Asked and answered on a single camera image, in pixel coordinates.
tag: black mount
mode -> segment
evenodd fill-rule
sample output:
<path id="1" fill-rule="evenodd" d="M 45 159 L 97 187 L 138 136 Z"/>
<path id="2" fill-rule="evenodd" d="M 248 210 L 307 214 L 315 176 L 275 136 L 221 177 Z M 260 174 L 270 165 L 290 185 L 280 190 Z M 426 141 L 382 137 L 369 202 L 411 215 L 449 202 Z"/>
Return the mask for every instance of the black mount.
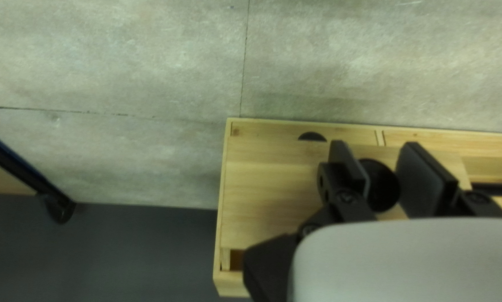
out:
<path id="1" fill-rule="evenodd" d="M 288 275 L 297 244 L 333 223 L 376 220 L 375 213 L 397 202 L 409 218 L 502 217 L 501 207 L 482 191 L 463 191 L 458 180 L 419 143 L 407 142 L 392 172 L 372 159 L 357 160 L 344 141 L 331 141 L 328 162 L 318 166 L 323 207 L 297 233 L 249 247 L 243 255 L 243 282 L 254 302 L 286 302 Z"/>

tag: mounting hole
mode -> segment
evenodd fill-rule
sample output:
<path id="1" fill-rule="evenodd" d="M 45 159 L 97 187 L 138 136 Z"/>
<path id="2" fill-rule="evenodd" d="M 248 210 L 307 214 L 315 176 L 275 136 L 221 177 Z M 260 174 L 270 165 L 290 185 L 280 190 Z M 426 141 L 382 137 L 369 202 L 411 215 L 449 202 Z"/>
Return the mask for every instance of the mounting hole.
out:
<path id="1" fill-rule="evenodd" d="M 322 134 L 317 132 L 305 132 L 304 134 L 299 135 L 298 140 L 310 140 L 310 141 L 324 141 L 327 142 L 327 139 L 323 137 Z"/>

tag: wooden slot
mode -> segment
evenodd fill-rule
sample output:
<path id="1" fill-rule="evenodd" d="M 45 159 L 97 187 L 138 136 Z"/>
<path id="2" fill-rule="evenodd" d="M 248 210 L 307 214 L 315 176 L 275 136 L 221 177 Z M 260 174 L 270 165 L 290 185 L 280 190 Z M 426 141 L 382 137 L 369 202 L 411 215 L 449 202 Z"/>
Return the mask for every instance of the wooden slot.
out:
<path id="1" fill-rule="evenodd" d="M 376 141 L 378 146 L 385 146 L 385 136 L 383 135 L 382 130 L 376 130 Z"/>
<path id="2" fill-rule="evenodd" d="M 230 270 L 241 271 L 243 270 L 243 252 L 241 249 L 230 250 Z"/>
<path id="3" fill-rule="evenodd" d="M 221 253 L 221 270 L 229 271 L 230 270 L 230 249 L 222 248 Z"/>

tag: wooden board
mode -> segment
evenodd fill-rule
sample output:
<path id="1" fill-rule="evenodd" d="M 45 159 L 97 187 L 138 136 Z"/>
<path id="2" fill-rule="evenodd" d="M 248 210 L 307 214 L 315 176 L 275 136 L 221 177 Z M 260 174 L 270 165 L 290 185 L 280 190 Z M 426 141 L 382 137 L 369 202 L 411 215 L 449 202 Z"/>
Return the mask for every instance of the wooden board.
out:
<path id="1" fill-rule="evenodd" d="M 418 141 L 428 149 L 455 150 L 471 182 L 502 183 L 502 133 L 386 129 L 383 134 L 386 146 Z"/>
<path id="2" fill-rule="evenodd" d="M 406 141 L 418 141 L 425 148 L 455 151 L 461 156 L 502 157 L 502 134 L 470 131 L 384 130 L 386 146 L 401 147 Z"/>
<path id="3" fill-rule="evenodd" d="M 0 167 L 0 194 L 35 195 L 36 191 Z"/>
<path id="4" fill-rule="evenodd" d="M 345 140 L 355 157 L 377 159 L 395 168 L 399 148 L 378 146 L 376 130 L 359 125 L 316 124 L 227 121 L 213 274 L 221 296 L 248 296 L 241 271 L 237 271 L 241 265 L 235 263 L 234 257 L 241 259 L 241 251 L 252 244 L 293 233 L 321 207 L 316 173 L 318 163 L 327 161 L 329 143 L 298 141 L 301 133 L 314 131 L 328 141 Z M 460 180 L 463 189 L 470 189 L 459 154 L 430 152 Z M 396 206 L 378 218 L 407 217 Z"/>

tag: black circular disc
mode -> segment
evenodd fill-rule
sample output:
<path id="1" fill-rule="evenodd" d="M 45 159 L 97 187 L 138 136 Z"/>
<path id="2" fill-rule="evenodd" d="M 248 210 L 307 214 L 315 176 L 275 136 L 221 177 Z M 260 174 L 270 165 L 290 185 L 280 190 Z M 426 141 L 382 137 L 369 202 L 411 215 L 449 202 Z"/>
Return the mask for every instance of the black circular disc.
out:
<path id="1" fill-rule="evenodd" d="M 384 212 L 392 208 L 400 197 L 398 178 L 383 163 L 372 160 L 359 160 L 370 177 L 368 205 L 375 212 Z"/>
<path id="2" fill-rule="evenodd" d="M 325 142 L 327 142 L 327 139 L 325 139 L 325 137 L 323 137 L 322 134 L 319 134 L 317 132 L 305 132 L 304 134 L 301 134 L 299 136 L 298 140 L 325 141 Z"/>

